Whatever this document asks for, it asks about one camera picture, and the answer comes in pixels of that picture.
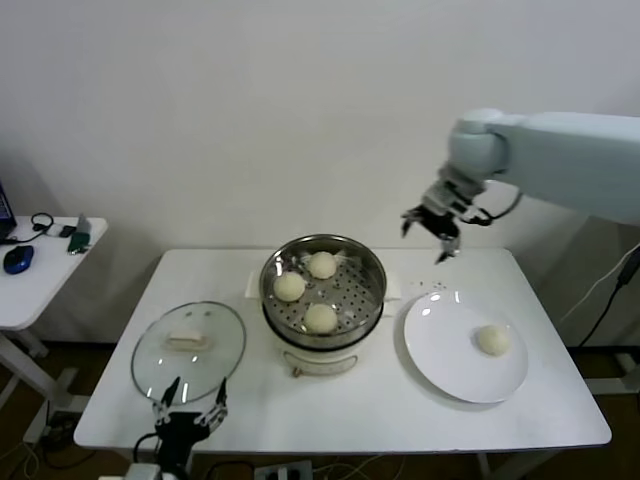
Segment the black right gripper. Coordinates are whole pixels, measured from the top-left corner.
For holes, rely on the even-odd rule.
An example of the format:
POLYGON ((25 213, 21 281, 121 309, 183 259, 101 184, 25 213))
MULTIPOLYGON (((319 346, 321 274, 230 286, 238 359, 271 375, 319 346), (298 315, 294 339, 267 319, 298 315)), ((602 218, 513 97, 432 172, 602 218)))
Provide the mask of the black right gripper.
POLYGON ((401 235, 406 236, 414 224, 423 226, 440 241, 441 253, 435 263, 441 264, 458 255, 460 231, 450 213, 438 215, 423 205, 407 210, 402 215, 401 235))

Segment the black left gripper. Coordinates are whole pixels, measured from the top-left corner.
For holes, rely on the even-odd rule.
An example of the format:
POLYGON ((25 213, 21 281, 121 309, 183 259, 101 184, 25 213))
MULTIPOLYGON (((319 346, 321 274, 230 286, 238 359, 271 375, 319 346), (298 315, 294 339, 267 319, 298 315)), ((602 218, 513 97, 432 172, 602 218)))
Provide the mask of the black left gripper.
POLYGON ((185 473, 193 446, 209 436, 206 425, 221 425, 228 414, 227 379, 224 378, 213 406, 202 413, 170 413, 175 394, 180 384, 177 376, 164 391, 159 401, 153 401, 155 431, 160 439, 157 454, 163 473, 185 473))

